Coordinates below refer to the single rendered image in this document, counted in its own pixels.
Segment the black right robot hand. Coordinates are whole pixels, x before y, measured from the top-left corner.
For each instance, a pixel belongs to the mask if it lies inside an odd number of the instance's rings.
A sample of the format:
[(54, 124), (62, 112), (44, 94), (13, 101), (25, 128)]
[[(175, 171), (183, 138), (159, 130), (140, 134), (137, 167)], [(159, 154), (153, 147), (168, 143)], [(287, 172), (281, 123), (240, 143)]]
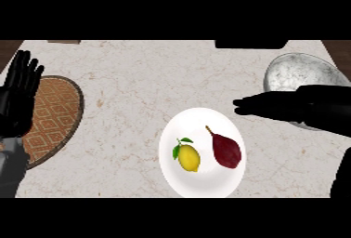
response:
[(351, 87), (308, 85), (233, 100), (237, 115), (305, 123), (351, 138)]

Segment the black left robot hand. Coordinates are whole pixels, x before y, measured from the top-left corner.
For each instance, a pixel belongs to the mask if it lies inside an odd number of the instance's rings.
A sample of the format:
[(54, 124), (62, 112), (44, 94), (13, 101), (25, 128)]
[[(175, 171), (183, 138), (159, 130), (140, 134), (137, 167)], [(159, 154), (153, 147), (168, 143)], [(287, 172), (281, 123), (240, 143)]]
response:
[(44, 66), (29, 52), (19, 50), (0, 86), (0, 139), (23, 137), (29, 132), (34, 99)]

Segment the dark red pear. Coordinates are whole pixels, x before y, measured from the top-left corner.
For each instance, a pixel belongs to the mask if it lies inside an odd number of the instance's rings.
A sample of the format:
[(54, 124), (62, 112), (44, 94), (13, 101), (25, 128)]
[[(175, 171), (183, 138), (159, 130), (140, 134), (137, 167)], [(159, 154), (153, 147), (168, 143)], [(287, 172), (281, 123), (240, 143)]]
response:
[(237, 142), (215, 134), (209, 127), (205, 128), (212, 137), (212, 153), (218, 164), (230, 169), (234, 169), (242, 161), (242, 151)]

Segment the white plate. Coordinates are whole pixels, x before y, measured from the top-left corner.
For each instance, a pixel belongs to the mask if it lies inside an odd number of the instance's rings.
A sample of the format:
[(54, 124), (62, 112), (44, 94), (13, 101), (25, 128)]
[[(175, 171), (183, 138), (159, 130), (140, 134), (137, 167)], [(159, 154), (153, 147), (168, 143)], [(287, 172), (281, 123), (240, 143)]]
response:
[[(214, 134), (233, 139), (240, 147), (242, 161), (234, 169), (222, 167), (212, 153)], [(172, 158), (178, 139), (189, 138), (200, 155), (196, 172), (187, 172)], [(183, 197), (227, 197), (234, 192), (245, 172), (245, 145), (240, 131), (227, 117), (208, 108), (190, 108), (168, 121), (159, 140), (159, 163), (168, 185)]]

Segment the brown woven round placemat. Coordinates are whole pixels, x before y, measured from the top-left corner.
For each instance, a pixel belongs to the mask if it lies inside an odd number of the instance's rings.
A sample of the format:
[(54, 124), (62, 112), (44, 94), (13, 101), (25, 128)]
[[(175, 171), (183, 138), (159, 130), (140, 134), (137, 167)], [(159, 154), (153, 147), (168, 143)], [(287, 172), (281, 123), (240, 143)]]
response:
[(59, 75), (41, 77), (35, 94), (32, 126), (22, 137), (29, 154), (28, 169), (63, 149), (81, 122), (85, 102), (81, 88)]

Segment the black appliance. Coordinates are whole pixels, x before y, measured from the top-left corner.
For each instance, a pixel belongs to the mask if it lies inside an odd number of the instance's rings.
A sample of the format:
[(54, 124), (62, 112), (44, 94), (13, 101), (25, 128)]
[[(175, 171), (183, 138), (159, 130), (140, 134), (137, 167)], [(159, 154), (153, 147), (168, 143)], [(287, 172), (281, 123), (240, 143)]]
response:
[(234, 48), (234, 49), (281, 49), (286, 45), (286, 40), (265, 40), (265, 41), (248, 41), (248, 40), (217, 40), (217, 48)]

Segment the yellow lemon with leaves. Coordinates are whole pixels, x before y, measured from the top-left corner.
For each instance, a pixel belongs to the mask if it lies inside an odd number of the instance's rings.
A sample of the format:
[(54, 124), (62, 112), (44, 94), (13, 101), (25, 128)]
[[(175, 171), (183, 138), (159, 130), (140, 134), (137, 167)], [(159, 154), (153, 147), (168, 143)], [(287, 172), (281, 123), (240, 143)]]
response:
[(172, 159), (178, 161), (184, 171), (196, 172), (200, 166), (200, 155), (192, 146), (193, 140), (181, 138), (172, 148)]

